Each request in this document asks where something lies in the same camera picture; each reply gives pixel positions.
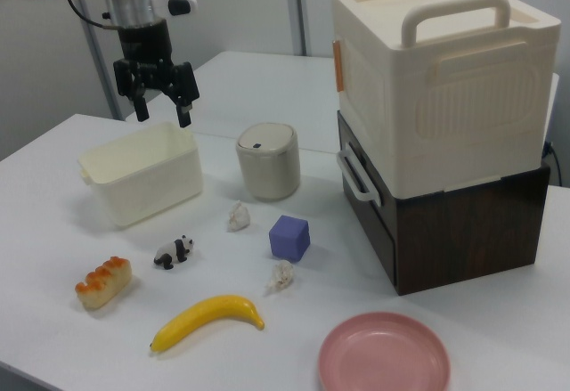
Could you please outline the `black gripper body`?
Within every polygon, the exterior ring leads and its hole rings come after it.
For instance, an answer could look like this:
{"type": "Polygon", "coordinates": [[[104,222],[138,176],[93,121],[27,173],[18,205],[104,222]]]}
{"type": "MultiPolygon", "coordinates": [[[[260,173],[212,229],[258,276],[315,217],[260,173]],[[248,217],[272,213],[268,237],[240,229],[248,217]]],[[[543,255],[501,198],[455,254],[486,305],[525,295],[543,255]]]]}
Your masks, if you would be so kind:
{"type": "Polygon", "coordinates": [[[137,28],[118,30],[123,58],[118,60],[118,82],[126,83],[130,65],[147,65],[159,70],[159,79],[164,83],[177,83],[178,71],[171,60],[172,45],[167,22],[137,28]]]}

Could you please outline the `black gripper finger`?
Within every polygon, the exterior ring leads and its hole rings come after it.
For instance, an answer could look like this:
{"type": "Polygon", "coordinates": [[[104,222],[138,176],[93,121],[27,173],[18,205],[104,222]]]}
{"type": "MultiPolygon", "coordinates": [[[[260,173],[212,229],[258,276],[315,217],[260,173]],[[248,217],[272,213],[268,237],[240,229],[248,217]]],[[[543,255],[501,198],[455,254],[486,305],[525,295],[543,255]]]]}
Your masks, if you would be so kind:
{"type": "Polygon", "coordinates": [[[118,94],[126,97],[134,107],[139,122],[149,118],[149,112],[144,99],[146,88],[139,63],[121,59],[113,63],[113,70],[118,94]]]}
{"type": "Polygon", "coordinates": [[[191,124],[192,103],[199,99],[200,91],[189,62],[168,64],[163,75],[162,93],[175,105],[179,127],[191,124]]]}

